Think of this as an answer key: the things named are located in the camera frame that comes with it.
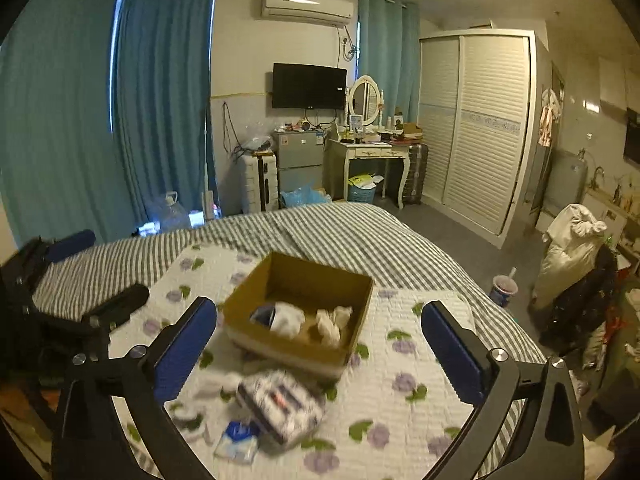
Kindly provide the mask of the white air conditioner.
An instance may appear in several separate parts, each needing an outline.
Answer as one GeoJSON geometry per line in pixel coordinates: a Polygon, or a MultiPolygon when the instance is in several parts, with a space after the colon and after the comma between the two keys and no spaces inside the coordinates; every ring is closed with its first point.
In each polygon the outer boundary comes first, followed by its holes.
{"type": "Polygon", "coordinates": [[[348,24],[355,5],[347,0],[262,0],[262,17],[326,24],[348,24]]]}

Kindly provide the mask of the white stuffed laundry bag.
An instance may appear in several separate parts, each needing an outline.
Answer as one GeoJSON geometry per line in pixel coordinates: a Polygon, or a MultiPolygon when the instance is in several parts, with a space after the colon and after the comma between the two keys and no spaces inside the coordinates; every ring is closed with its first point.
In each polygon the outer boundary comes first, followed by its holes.
{"type": "Polygon", "coordinates": [[[533,307],[552,302],[594,269],[608,227],[583,204],[569,204],[542,233],[547,244],[533,287],[533,307]]]}

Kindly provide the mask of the teal window curtain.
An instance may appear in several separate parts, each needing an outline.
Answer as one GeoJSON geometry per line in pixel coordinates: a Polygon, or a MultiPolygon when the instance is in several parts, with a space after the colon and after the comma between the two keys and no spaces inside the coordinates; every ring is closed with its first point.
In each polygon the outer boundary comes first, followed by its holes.
{"type": "Polygon", "coordinates": [[[215,188],[214,0],[29,0],[1,45],[1,201],[17,244],[128,236],[215,188]]]}

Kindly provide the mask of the white dressing table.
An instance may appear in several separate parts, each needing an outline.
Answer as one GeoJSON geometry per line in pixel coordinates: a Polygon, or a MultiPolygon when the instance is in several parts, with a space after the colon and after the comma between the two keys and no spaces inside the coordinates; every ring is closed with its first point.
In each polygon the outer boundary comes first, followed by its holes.
{"type": "Polygon", "coordinates": [[[329,194],[333,198],[346,200],[348,196],[348,179],[350,164],[354,160],[374,160],[384,162],[384,178],[388,177],[390,162],[402,161],[402,173],[398,184],[397,207],[405,207],[404,188],[410,170],[410,153],[408,144],[393,144],[378,142],[373,144],[344,143],[339,140],[326,141],[326,178],[328,179],[329,194]]]}

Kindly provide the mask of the floral quilted mat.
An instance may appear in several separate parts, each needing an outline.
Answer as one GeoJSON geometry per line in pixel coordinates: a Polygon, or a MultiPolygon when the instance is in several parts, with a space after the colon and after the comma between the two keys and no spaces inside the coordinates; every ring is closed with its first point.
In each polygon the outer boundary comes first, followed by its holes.
{"type": "Polygon", "coordinates": [[[217,325],[165,408],[215,478],[419,479],[469,417],[420,326],[423,305],[438,301],[474,330],[458,292],[195,245],[108,353],[150,344],[200,297],[217,305],[217,325]]]}

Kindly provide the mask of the floral tissue pack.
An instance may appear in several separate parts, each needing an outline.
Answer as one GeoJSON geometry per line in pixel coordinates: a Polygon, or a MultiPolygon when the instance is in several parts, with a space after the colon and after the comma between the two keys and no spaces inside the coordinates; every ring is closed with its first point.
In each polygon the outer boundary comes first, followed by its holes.
{"type": "Polygon", "coordinates": [[[326,409],[285,370],[263,370],[241,380],[236,400],[277,448],[292,448],[320,426],[326,409]]]}

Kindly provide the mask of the white louvered wardrobe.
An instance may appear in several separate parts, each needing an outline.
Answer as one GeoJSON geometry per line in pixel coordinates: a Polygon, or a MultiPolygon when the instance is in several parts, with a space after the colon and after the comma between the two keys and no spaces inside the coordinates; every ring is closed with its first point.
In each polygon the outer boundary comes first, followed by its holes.
{"type": "Polygon", "coordinates": [[[446,30],[420,41],[422,200],[496,247],[523,196],[537,68],[531,30],[446,30]]]}

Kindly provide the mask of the cream sock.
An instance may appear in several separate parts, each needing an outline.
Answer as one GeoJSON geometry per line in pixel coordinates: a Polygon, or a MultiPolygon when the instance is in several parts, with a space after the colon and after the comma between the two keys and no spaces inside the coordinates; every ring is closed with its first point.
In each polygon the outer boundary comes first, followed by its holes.
{"type": "Polygon", "coordinates": [[[333,311],[318,310],[316,327],[321,343],[330,348],[337,348],[341,342],[342,331],[352,316],[351,307],[338,306],[333,311]]]}

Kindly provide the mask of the blue waste basket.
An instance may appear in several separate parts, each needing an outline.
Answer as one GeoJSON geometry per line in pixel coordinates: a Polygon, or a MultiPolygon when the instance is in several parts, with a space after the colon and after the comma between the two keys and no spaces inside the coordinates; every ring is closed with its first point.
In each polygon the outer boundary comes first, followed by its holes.
{"type": "Polygon", "coordinates": [[[347,200],[355,203],[372,204],[378,185],[384,181],[378,174],[360,174],[351,177],[347,185],[347,200]]]}

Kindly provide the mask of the blue small tissue packet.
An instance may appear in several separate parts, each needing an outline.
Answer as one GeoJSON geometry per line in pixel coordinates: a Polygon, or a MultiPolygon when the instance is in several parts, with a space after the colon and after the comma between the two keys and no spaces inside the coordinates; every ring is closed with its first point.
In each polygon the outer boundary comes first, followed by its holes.
{"type": "Polygon", "coordinates": [[[258,451],[260,430],[254,422],[232,420],[221,434],[214,455],[229,462],[249,465],[258,451]]]}

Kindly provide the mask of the brown cardboard box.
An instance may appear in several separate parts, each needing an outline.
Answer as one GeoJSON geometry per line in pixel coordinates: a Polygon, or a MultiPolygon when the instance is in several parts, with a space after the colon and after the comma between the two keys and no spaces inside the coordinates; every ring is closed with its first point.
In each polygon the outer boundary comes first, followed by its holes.
{"type": "Polygon", "coordinates": [[[355,352],[373,292],[370,276],[270,252],[222,304],[238,346],[337,379],[355,352]]]}

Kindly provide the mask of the teal corner curtain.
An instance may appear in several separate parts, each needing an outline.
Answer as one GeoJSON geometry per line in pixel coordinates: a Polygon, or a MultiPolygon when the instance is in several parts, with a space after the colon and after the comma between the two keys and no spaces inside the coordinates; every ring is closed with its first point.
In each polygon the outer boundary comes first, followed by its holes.
{"type": "Polygon", "coordinates": [[[384,92],[385,115],[396,108],[416,122],[420,84],[420,14],[413,2],[358,0],[358,74],[384,92]]]}

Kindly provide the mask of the blue plastic bag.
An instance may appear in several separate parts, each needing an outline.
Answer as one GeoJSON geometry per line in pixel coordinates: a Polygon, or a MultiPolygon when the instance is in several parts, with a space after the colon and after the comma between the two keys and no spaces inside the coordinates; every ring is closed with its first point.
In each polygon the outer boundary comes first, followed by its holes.
{"type": "Polygon", "coordinates": [[[296,188],[294,191],[280,193],[280,202],[283,208],[295,208],[307,205],[327,204],[332,202],[332,197],[324,192],[323,188],[312,188],[309,185],[296,188]]]}

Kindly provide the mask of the small grey fridge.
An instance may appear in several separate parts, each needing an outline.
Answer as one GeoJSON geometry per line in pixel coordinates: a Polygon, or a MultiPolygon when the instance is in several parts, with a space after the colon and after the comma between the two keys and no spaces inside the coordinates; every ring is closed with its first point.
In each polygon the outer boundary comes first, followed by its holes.
{"type": "Polygon", "coordinates": [[[275,131],[272,138],[277,156],[279,190],[293,192],[305,186],[321,188],[323,134],[319,131],[275,131]]]}

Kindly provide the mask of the small white sock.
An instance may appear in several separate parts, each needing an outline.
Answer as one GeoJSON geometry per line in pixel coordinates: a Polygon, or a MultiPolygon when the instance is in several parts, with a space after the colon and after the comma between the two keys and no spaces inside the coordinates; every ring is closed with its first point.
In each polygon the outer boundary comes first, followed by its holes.
{"type": "Polygon", "coordinates": [[[222,375],[198,376],[191,389],[191,398],[198,402],[221,399],[229,402],[235,397],[243,376],[229,372],[222,375]]]}

